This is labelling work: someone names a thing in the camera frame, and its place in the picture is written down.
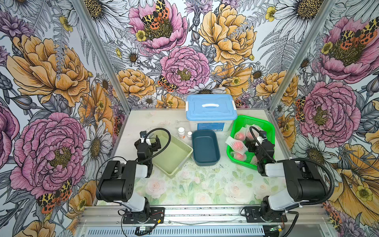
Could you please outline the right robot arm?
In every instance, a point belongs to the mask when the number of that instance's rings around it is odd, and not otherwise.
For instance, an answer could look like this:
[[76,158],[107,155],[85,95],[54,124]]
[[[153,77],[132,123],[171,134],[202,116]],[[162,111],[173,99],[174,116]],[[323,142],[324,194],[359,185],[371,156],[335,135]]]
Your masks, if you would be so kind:
[[285,190],[263,198],[259,215],[264,221],[276,220],[297,207],[323,203],[333,194],[335,179],[324,165],[301,158],[275,161],[274,145],[267,140],[248,141],[247,148],[255,154],[257,171],[263,177],[282,177],[286,182]]

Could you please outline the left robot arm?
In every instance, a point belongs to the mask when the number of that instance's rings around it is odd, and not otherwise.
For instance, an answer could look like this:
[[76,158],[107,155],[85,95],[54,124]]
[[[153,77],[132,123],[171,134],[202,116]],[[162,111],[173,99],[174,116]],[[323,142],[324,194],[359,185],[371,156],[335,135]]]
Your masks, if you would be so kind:
[[135,180],[149,178],[153,170],[151,158],[161,149],[158,137],[138,140],[136,160],[109,161],[97,186],[96,197],[105,202],[118,203],[126,208],[127,222],[147,222],[152,214],[149,201],[134,191]]

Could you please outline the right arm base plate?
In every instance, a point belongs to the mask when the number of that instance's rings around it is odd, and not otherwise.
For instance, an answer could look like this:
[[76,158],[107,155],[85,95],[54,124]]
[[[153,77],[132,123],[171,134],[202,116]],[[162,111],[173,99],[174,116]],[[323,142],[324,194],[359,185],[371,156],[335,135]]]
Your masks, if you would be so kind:
[[246,206],[240,214],[246,218],[247,223],[287,222],[285,213],[271,210],[264,212],[258,206]]

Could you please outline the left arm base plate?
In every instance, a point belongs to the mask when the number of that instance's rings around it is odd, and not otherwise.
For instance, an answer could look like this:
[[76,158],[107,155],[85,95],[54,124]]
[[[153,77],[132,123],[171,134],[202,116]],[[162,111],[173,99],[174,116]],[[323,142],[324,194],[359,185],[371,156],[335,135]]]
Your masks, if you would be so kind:
[[165,208],[150,207],[141,212],[127,213],[122,220],[122,224],[155,224],[160,220],[164,222]]

